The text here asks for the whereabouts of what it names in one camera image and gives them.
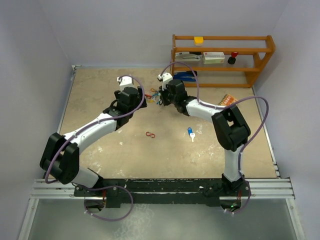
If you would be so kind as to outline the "red carabiner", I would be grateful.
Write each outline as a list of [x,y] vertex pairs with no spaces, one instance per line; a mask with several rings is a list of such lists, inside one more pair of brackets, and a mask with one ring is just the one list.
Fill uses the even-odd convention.
[[156,135],[155,135],[154,133],[149,132],[149,131],[147,131],[147,132],[145,133],[145,135],[148,136],[148,137],[151,137],[151,138],[155,138],[155,137],[156,137]]

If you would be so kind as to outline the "key with blue tag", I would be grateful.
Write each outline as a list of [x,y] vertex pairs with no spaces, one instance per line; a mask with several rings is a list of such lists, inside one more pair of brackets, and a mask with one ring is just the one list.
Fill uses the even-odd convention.
[[187,132],[188,132],[189,137],[191,138],[191,142],[193,143],[194,139],[195,139],[195,136],[196,136],[195,133],[193,132],[193,129],[191,127],[189,127],[187,129]]

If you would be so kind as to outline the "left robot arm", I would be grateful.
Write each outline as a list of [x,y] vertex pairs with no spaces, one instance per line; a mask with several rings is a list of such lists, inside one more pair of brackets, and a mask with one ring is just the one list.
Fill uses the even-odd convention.
[[72,132],[50,135],[40,167],[46,171],[45,183],[74,183],[85,187],[91,196],[103,191],[102,178],[80,167],[80,155],[90,145],[127,124],[135,111],[147,106],[142,86],[125,87],[114,92],[115,100],[98,117]]

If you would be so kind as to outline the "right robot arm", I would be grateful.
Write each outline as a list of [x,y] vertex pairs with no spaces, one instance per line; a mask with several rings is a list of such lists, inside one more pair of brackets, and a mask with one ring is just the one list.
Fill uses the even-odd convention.
[[251,130],[237,106],[229,108],[200,102],[188,95],[181,80],[173,79],[159,88],[160,103],[174,105],[176,110],[189,117],[211,122],[218,143],[224,149],[222,190],[228,196],[239,196],[247,188],[242,171],[243,147]]

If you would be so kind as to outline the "blue stapler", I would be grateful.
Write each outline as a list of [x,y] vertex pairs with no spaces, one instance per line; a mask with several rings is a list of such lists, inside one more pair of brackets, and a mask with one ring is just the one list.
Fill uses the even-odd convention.
[[195,74],[191,70],[189,71],[182,71],[182,72],[176,72],[173,75],[173,79],[178,79],[184,82],[195,82],[195,76],[198,76],[198,72],[195,71]]

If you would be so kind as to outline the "grey stapler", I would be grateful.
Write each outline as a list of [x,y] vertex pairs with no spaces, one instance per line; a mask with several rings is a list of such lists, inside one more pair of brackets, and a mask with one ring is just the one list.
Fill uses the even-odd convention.
[[176,61],[184,61],[184,62],[200,61],[201,58],[202,58],[201,52],[189,52],[189,51],[176,52],[174,56],[174,59]]

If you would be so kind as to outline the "orange spiral notebook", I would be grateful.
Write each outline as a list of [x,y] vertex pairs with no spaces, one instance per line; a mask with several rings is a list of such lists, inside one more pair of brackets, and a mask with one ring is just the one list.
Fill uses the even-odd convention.
[[233,104],[233,103],[235,103],[235,102],[237,102],[238,100],[234,97],[234,96],[232,96],[232,95],[230,95],[230,94],[226,94],[223,98],[222,98],[222,100],[219,102],[219,106],[230,106],[231,104]]

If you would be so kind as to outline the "white and red box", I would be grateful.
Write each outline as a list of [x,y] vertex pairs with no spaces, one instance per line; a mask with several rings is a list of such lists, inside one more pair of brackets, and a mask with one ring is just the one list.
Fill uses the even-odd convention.
[[223,52],[204,52],[202,54],[204,64],[222,64],[225,61]]

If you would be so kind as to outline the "yellow lidded jar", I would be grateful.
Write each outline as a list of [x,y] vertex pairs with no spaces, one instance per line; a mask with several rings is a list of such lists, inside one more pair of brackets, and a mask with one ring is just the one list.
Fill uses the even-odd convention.
[[193,38],[193,42],[195,46],[202,46],[204,43],[204,38],[202,36],[195,36]]

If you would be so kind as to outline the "red and black stamp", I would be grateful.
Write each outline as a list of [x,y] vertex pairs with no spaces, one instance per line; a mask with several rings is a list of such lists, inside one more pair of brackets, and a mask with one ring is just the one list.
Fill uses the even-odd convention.
[[230,57],[227,60],[227,63],[230,65],[234,65],[236,63],[236,57],[238,56],[238,52],[231,52]]

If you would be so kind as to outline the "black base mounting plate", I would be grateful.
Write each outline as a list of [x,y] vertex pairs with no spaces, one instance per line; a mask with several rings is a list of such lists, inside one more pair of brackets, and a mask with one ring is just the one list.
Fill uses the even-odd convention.
[[242,197],[250,195],[243,179],[230,182],[225,178],[104,178],[89,190],[76,186],[74,194],[86,200],[102,198],[106,208],[122,204],[183,204],[208,207],[231,207],[235,200],[241,206]]

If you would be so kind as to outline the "wooden shelf rack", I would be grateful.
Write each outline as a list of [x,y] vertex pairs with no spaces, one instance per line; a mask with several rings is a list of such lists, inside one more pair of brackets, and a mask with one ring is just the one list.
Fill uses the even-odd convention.
[[[271,35],[267,36],[199,36],[202,46],[195,46],[193,35],[173,35],[170,72],[197,71],[203,88],[251,88],[276,51]],[[176,61],[177,52],[201,52],[200,61]],[[224,63],[204,64],[204,52],[223,52]],[[231,52],[238,52],[236,62],[228,64]]]

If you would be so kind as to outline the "aluminium rail frame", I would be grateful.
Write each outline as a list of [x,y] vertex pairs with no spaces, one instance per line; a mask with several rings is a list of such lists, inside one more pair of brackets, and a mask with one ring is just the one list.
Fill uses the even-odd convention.
[[[195,133],[194,142],[188,128]],[[155,134],[155,138],[146,136]],[[37,179],[23,240],[303,240],[289,178],[278,178],[261,132],[243,153],[250,195],[240,206],[122,204],[75,196],[75,183]],[[225,165],[211,122],[150,103],[127,124],[86,148],[79,166],[103,179],[220,179]]]

